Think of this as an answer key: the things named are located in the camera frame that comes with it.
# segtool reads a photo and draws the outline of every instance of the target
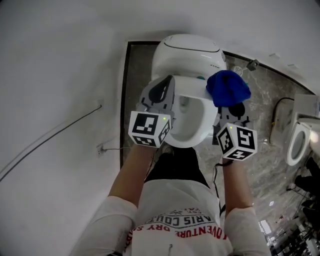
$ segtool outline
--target fiducial marker cube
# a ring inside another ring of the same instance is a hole
[[[216,135],[223,158],[243,161],[257,153],[257,131],[226,123]]]
[[[160,148],[171,128],[169,114],[131,111],[128,134],[135,144]]]

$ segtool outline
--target white t-shirt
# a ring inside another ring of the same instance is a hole
[[[270,256],[252,207],[234,209],[220,228],[219,202],[193,180],[144,184],[139,208],[109,196],[72,251],[73,256]]]

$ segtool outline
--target toilet tank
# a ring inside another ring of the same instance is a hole
[[[178,75],[207,80],[226,69],[226,57],[213,40],[193,34],[175,34],[157,46],[152,59],[151,79]]]

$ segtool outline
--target forearm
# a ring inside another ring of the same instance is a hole
[[[223,167],[226,215],[235,208],[252,207],[253,198],[247,173],[241,161]]]
[[[145,177],[156,148],[133,145],[123,167],[115,178],[109,196],[122,198],[139,205]]]

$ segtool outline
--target toilet seat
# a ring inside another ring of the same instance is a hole
[[[288,147],[285,150],[285,161],[288,165],[296,165],[304,156],[309,144],[310,132],[310,127],[308,127],[304,123],[297,122],[294,124],[291,136],[288,136]]]

